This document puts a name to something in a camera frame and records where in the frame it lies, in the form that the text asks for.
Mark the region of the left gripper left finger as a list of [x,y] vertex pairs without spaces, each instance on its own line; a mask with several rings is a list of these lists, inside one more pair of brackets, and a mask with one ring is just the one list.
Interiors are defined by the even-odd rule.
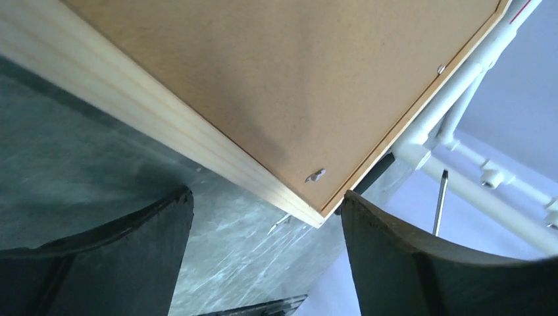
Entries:
[[1,252],[2,315],[167,315],[193,221],[185,186],[38,248]]

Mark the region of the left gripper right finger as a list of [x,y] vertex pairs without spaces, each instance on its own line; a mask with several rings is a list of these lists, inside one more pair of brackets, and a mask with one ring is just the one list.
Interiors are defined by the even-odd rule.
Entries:
[[341,205],[363,315],[556,315],[557,258],[524,261],[455,244],[355,192]]

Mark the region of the yellow black screwdriver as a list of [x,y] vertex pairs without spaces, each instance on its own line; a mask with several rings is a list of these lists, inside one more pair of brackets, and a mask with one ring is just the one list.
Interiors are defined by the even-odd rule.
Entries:
[[445,202],[445,195],[447,190],[447,183],[449,180],[449,171],[444,169],[442,172],[441,180],[440,180],[440,189],[438,194],[438,202],[436,206],[436,213],[434,217],[434,225],[432,229],[432,233],[435,236],[439,236],[441,221],[442,221],[442,212]]

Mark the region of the wooden picture frame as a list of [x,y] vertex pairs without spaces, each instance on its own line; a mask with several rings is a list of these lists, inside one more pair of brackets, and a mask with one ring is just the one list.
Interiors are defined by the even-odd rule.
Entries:
[[509,1],[2,1],[1,54],[319,227]]

